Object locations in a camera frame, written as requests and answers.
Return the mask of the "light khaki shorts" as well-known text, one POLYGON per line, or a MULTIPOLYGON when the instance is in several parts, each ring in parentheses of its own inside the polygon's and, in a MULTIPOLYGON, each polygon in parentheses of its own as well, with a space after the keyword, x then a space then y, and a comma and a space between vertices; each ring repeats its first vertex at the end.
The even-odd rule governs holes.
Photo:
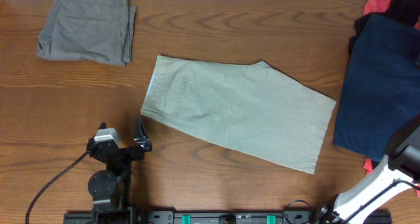
POLYGON ((334 107, 334 99, 263 61, 160 55, 140 112, 208 143, 311 174, 334 107))

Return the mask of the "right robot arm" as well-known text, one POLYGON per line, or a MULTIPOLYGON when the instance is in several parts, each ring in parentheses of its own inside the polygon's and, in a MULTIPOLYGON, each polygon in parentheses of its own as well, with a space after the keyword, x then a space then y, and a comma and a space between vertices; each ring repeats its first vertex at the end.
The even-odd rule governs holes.
POLYGON ((320 223, 363 223, 377 208, 408 189, 419 189, 419 116, 388 140, 379 165, 356 186, 339 194, 320 223))

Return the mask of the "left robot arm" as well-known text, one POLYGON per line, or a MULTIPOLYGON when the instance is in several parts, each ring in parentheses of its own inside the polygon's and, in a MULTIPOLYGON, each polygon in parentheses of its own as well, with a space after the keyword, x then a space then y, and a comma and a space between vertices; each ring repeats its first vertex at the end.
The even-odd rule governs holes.
POLYGON ((152 143, 141 118, 136 121, 136 145, 121 148, 120 142, 116 129, 108 128, 102 122, 87 144, 89 156, 106 164, 106 169, 93 174, 88 182, 95 210, 119 210, 129 204, 132 162, 143 160, 144 154, 152 151, 152 143))

